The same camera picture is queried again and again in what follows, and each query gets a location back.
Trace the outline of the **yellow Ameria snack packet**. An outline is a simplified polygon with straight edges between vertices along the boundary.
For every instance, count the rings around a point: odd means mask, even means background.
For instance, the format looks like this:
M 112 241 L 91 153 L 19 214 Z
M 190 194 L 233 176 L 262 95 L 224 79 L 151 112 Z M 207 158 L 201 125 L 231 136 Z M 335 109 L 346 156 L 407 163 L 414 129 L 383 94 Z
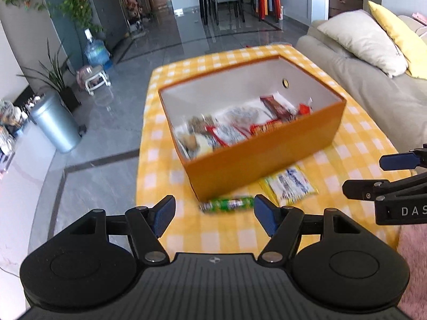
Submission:
M 292 206 L 309 196 L 318 194 L 298 166 L 268 175 L 260 180 L 265 196 L 278 207 Z

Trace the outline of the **hanging green vine plant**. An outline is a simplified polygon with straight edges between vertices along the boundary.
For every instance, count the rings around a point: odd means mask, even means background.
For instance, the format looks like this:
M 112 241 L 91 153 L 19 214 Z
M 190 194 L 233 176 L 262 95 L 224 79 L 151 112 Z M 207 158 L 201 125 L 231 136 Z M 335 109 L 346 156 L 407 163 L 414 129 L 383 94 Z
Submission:
M 80 29 L 101 32 L 102 26 L 96 26 L 93 21 L 93 12 L 90 0 L 63 0 L 59 4 L 43 2 L 43 0 L 1 0 L 6 6 L 24 7 L 25 10 L 34 9 L 36 11 L 51 10 L 62 13 L 68 17 L 75 26 Z

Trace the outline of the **pink fluffy rug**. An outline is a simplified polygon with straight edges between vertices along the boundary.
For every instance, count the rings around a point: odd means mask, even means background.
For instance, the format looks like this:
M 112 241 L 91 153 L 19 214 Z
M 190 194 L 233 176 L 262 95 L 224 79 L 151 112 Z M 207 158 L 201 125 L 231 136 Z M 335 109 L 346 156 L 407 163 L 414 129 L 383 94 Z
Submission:
M 410 267 L 410 281 L 399 307 L 412 319 L 426 319 L 427 228 L 423 225 L 402 226 L 397 251 Z

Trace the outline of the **green sausage snack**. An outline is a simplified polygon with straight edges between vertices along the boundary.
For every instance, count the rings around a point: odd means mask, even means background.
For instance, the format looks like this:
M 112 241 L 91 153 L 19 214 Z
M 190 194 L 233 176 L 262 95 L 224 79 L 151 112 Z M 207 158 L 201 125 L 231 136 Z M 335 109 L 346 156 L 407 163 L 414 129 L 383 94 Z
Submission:
M 218 198 L 201 203 L 199 209 L 203 213 L 234 212 L 253 208 L 253 197 Z

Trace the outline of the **clear bag white candies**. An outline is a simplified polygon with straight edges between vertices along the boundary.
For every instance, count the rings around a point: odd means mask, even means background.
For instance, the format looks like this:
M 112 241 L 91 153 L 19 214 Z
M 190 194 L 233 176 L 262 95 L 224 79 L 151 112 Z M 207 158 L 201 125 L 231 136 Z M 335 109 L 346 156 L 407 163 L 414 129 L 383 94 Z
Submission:
M 236 106 L 226 110 L 223 117 L 232 125 L 249 128 L 253 124 L 268 121 L 271 115 L 256 106 Z

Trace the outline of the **green raisin bag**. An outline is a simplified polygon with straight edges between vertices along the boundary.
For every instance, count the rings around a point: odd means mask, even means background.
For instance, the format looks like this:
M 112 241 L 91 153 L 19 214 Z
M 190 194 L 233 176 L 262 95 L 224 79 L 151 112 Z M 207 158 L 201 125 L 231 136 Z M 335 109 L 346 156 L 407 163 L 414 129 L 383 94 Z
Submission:
M 216 121 L 211 115 L 193 116 L 187 120 L 187 130 L 189 134 L 210 135 L 209 128 L 216 125 Z

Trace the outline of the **clear packet red label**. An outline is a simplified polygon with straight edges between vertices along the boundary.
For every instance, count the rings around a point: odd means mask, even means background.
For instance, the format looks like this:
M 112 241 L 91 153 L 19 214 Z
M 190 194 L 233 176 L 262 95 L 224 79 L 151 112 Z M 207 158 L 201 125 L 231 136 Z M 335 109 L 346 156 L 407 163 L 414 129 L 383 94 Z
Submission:
M 309 98 L 306 103 L 300 103 L 298 116 L 307 116 L 313 113 L 313 99 Z

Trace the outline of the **white tv console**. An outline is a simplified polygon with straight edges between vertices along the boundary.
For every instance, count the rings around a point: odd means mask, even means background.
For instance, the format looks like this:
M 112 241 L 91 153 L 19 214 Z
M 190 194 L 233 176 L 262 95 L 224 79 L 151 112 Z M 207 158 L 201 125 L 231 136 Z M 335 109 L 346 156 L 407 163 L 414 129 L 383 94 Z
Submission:
M 27 256 L 30 233 L 55 147 L 29 123 L 17 138 L 9 168 L 1 179 L 1 318 L 25 312 L 19 268 Z

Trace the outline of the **blue water jug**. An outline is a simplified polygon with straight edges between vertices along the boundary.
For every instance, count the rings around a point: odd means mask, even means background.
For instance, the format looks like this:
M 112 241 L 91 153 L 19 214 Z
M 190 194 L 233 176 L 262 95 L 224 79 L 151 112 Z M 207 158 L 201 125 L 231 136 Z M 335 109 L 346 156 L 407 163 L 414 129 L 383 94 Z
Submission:
M 109 51 L 102 40 L 93 37 L 89 29 L 85 29 L 87 44 L 85 46 L 85 56 L 92 67 L 102 66 L 104 69 L 112 67 L 112 60 Z

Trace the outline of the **red chocolate wafer bar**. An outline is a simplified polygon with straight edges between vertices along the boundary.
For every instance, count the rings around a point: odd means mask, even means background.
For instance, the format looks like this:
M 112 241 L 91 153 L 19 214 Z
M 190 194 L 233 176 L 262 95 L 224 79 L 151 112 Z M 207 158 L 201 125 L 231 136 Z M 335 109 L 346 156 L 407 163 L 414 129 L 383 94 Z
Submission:
M 274 96 L 260 96 L 260 101 L 265 107 L 281 121 L 293 121 L 296 119 L 295 112 L 292 109 L 282 105 Z

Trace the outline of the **orange cardboard box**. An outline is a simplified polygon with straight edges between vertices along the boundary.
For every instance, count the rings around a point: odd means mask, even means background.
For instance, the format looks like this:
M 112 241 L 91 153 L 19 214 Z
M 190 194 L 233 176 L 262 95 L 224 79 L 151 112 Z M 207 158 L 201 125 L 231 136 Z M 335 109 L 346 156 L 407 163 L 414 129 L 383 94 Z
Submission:
M 346 106 L 327 82 L 278 55 L 182 79 L 159 97 L 201 201 L 327 147 Z

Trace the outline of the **small white stool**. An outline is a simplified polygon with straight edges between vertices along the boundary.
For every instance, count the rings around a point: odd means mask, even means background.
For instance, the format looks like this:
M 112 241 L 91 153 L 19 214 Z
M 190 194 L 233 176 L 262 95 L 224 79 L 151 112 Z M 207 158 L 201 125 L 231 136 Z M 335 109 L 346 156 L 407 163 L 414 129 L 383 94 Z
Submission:
M 102 86 L 109 87 L 111 81 L 101 65 L 88 66 L 82 73 L 82 81 L 86 92 L 94 96 L 94 92 Z

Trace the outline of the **yellow checkered tablecloth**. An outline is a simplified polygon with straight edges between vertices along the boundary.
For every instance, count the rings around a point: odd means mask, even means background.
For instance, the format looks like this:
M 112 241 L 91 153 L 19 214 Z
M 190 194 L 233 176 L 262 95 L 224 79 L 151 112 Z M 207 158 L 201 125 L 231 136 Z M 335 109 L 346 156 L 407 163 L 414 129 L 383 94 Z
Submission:
M 194 116 L 256 101 L 311 102 L 312 112 L 238 145 L 188 160 L 173 130 Z M 178 252 L 258 254 L 268 237 L 252 211 L 204 213 L 219 197 L 254 196 L 263 177 L 297 165 L 315 188 L 299 203 L 308 214 L 336 207 L 392 247 L 400 229 L 375 223 L 373 205 L 342 194 L 349 178 L 395 181 L 405 171 L 383 172 L 379 158 L 395 151 L 386 135 L 327 73 L 291 46 L 273 45 L 200 56 L 153 70 L 143 115 L 136 202 L 150 207 L 166 195 L 176 215 L 161 243 Z

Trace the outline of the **potted long-leaf plant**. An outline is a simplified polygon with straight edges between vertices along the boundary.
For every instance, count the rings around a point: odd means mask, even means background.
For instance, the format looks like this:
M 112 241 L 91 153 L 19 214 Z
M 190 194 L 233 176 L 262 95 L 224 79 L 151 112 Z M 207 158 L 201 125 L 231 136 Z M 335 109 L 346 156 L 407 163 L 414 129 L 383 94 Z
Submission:
M 67 62 L 69 61 L 69 56 L 66 57 L 63 64 L 60 63 L 59 53 L 61 51 L 62 44 L 63 41 L 60 42 L 59 48 L 52 53 L 49 39 L 46 39 L 46 53 L 49 65 L 46 66 L 44 63 L 39 61 L 38 63 L 41 70 L 24 66 L 23 73 L 18 74 L 17 76 L 37 80 L 48 85 L 52 90 L 59 94 L 65 106 L 72 113 L 81 105 L 81 103 L 75 96 L 72 88 L 64 79 L 63 66 L 66 65 L 66 67 L 68 67 Z

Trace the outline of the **beige sofa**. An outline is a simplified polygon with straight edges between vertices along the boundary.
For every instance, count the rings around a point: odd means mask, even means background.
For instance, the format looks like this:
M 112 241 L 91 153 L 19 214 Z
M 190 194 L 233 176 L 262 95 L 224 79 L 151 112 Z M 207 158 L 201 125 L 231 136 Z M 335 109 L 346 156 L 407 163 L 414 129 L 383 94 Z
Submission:
M 395 148 L 407 152 L 426 143 L 426 81 L 407 74 L 389 78 L 317 30 L 317 20 L 295 48 L 333 78 L 362 106 Z

